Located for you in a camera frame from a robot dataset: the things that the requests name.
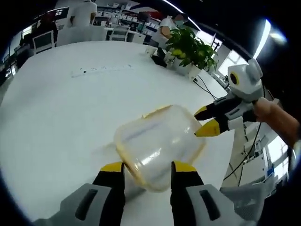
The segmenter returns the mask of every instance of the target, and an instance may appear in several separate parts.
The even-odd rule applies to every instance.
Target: person in white shirt
[[[97,13],[97,5],[91,0],[85,0],[72,11],[71,26],[88,26],[93,24]]]
[[[172,37],[170,30],[182,26],[188,21],[185,13],[179,14],[174,19],[167,17],[160,23],[157,32],[152,36],[149,45],[154,47],[163,47],[168,39]]]

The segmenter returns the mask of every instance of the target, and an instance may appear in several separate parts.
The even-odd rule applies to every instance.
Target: green leaves
[[[166,49],[168,51],[171,48],[179,49],[185,53],[186,56],[180,65],[194,64],[198,68],[205,70],[209,70],[213,66],[216,70],[217,62],[211,56],[217,53],[200,38],[196,38],[195,33],[190,28],[172,29],[171,35],[172,38],[166,42]]]

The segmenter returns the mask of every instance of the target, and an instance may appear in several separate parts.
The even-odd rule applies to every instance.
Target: face mask
[[[175,25],[177,25],[177,26],[182,26],[183,24],[184,24],[184,21],[182,21],[182,20],[175,21]]]

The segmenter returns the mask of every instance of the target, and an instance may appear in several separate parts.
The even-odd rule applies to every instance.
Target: white tabletop
[[[162,106],[178,104],[194,113],[213,101],[191,81],[155,65],[145,48],[70,44],[29,58],[15,75],[0,107],[0,166],[30,220],[53,215],[62,199],[114,161],[101,147],[120,125]],[[214,95],[226,95],[202,76]],[[220,188],[233,139],[233,131],[207,139],[194,164],[205,183]],[[122,225],[174,225],[169,199],[170,190],[143,193],[125,205]]]

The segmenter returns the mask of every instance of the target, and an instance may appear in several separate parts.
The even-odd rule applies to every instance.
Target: clear plastic box
[[[116,149],[135,181],[163,192],[170,186],[171,162],[192,164],[206,139],[194,135],[201,124],[185,108],[170,105],[119,127]]]

